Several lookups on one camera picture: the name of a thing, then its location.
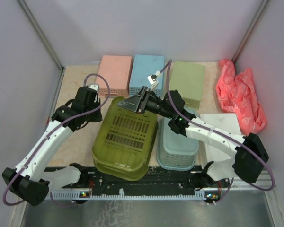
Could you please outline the olive green plastic tub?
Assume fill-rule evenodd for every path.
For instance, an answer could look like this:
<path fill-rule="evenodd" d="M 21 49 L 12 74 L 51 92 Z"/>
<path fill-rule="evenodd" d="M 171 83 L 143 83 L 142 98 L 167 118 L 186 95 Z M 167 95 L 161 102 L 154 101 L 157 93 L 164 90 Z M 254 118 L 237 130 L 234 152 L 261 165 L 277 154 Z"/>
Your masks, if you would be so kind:
<path fill-rule="evenodd" d="M 128 181 L 147 172 L 158 130 L 157 116 L 136 114 L 118 106 L 124 97 L 112 100 L 92 147 L 96 169 Z"/>

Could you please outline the pink perforated tray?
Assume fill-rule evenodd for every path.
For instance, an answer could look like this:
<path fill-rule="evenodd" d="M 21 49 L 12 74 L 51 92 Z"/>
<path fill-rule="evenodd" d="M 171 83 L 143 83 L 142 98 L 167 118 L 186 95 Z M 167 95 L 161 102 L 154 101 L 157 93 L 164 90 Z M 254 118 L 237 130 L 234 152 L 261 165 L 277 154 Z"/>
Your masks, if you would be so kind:
<path fill-rule="evenodd" d="M 103 55 L 98 74 L 106 79 L 110 96 L 129 96 L 129 80 L 132 69 L 131 56 Z"/>

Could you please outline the blue perforated tray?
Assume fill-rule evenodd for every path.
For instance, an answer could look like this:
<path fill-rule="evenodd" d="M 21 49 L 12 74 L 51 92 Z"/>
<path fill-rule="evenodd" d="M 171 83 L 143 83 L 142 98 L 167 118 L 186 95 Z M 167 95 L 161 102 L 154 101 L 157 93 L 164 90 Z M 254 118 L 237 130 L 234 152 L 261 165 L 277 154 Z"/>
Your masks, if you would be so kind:
<path fill-rule="evenodd" d="M 151 88 L 151 83 L 147 77 L 160 71 L 164 66 L 164 56 L 136 54 L 129 82 L 129 96 L 137 94 L 142 86 Z"/>

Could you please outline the light green perforated tray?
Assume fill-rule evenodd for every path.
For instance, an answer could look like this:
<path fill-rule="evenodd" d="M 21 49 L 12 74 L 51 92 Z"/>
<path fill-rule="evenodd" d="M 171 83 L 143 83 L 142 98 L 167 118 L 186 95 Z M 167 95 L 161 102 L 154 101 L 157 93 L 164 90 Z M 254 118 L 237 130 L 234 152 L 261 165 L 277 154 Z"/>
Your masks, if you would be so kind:
<path fill-rule="evenodd" d="M 200 107 L 205 78 L 205 66 L 176 61 L 169 79 L 169 89 L 177 90 L 185 105 L 194 109 Z"/>

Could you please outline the teal perforated basket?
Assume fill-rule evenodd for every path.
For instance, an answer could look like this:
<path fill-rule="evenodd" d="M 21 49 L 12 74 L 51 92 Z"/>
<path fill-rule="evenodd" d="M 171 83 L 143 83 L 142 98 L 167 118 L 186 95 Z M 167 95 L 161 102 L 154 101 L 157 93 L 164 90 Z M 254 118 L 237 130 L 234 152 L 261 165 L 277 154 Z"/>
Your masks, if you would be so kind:
<path fill-rule="evenodd" d="M 188 171 L 195 166 L 199 141 L 175 134 L 169 121 L 162 118 L 159 123 L 157 162 L 166 170 Z"/>

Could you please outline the white perforated tray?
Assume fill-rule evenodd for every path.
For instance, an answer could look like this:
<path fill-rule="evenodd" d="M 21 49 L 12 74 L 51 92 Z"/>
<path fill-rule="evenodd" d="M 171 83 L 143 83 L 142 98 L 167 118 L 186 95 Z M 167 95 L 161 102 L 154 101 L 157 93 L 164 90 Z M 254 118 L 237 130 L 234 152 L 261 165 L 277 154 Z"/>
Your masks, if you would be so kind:
<path fill-rule="evenodd" d="M 211 126 L 226 132 L 241 135 L 239 123 L 234 113 L 201 113 L 200 118 Z M 202 168 L 211 161 L 224 161 L 230 157 L 221 150 L 199 141 L 199 157 Z"/>

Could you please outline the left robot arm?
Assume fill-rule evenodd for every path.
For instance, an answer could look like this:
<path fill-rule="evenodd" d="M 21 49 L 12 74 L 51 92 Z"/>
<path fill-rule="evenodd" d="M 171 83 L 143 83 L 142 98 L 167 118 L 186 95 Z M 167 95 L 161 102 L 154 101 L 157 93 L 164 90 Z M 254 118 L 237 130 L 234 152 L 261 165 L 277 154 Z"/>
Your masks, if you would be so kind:
<path fill-rule="evenodd" d="M 82 188 L 89 182 L 85 167 L 72 163 L 53 172 L 45 169 L 59 147 L 76 130 L 89 122 L 102 121 L 99 85 L 80 87 L 68 105 L 59 107 L 45 132 L 29 154 L 16 165 L 6 168 L 2 178 L 8 190 L 32 206 L 39 205 L 52 191 L 75 184 Z"/>

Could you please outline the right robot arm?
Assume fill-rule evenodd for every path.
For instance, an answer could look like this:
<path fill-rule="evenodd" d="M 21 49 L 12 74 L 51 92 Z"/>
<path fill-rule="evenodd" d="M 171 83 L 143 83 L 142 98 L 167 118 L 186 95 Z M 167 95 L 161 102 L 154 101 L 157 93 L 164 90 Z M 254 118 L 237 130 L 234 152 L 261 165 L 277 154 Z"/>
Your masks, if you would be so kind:
<path fill-rule="evenodd" d="M 202 141 L 226 154 L 228 159 L 209 161 L 205 166 L 202 182 L 207 187 L 235 176 L 253 184 L 269 160 L 258 135 L 238 135 L 209 125 L 184 108 L 185 102 L 177 90 L 168 91 L 164 98 L 160 98 L 147 87 L 142 87 L 118 106 L 137 114 L 148 111 L 169 118 L 168 126 L 175 134 Z"/>

